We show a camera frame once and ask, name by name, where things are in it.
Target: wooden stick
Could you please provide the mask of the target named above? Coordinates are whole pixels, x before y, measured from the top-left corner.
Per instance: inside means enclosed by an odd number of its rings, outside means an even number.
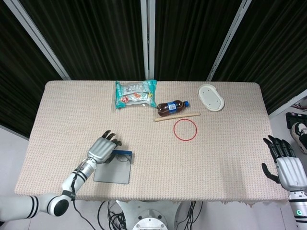
[[[175,115],[175,116],[166,116],[166,117],[160,117],[156,118],[154,121],[165,121],[165,120],[170,120],[170,119],[176,119],[176,118],[182,118],[182,117],[189,117],[189,116],[199,116],[201,115],[200,113],[195,113],[195,114],[180,114],[180,115]]]

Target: white plate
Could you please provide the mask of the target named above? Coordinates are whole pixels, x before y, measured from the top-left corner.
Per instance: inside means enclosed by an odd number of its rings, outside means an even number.
[[[224,99],[213,85],[204,84],[200,86],[198,96],[204,106],[212,112],[220,111],[224,107]]]

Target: beige tablecloth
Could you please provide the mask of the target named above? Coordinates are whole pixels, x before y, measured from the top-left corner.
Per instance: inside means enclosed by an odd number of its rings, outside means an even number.
[[[197,95],[205,82],[161,81],[156,102],[187,100],[182,113],[198,132],[191,141],[173,133],[177,120],[154,122],[150,107],[115,109],[114,81],[51,81],[46,85],[20,178],[19,195],[61,194],[61,184],[86,157],[88,149],[107,129],[131,150],[129,184],[93,181],[77,193],[85,200],[223,200],[286,199],[280,185],[267,179],[261,163],[276,173],[262,138],[271,134],[259,85],[210,82],[225,100],[223,110],[208,111]],[[177,134],[189,138],[195,127],[180,122]]]

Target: red rubber band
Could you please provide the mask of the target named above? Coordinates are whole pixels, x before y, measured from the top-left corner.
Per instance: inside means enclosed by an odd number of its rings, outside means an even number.
[[[190,122],[192,122],[192,124],[195,126],[195,130],[196,130],[196,131],[195,131],[195,134],[194,134],[194,136],[193,136],[192,138],[190,138],[190,139],[182,139],[182,138],[178,137],[177,134],[176,134],[176,132],[175,132],[175,127],[176,127],[177,123],[178,123],[179,121],[183,121],[183,120],[190,121]],[[174,124],[174,127],[173,127],[173,131],[174,131],[175,136],[176,136],[179,140],[182,140],[182,141],[189,141],[189,140],[192,140],[192,139],[194,139],[194,138],[196,137],[196,134],[197,134],[197,126],[196,126],[196,124],[195,124],[193,121],[191,121],[190,119],[183,118],[183,119],[180,119],[180,120],[176,121],[176,123]]]

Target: robotic hand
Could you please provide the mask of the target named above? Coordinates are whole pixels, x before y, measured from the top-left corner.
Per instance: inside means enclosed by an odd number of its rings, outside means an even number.
[[[300,230],[307,230],[307,177],[303,165],[294,154],[291,145],[278,138],[269,136],[264,142],[268,145],[274,159],[278,176],[272,175],[265,163],[262,163],[264,174],[290,192],[288,197],[294,218]]]
[[[109,163],[111,154],[121,142],[113,139],[115,134],[108,130],[100,137],[87,153],[87,159],[70,174],[62,184],[62,195],[45,194],[42,196],[0,197],[0,221],[27,219],[39,211],[53,216],[61,216],[68,209],[69,202],[75,200],[76,192],[96,169],[97,164]]]

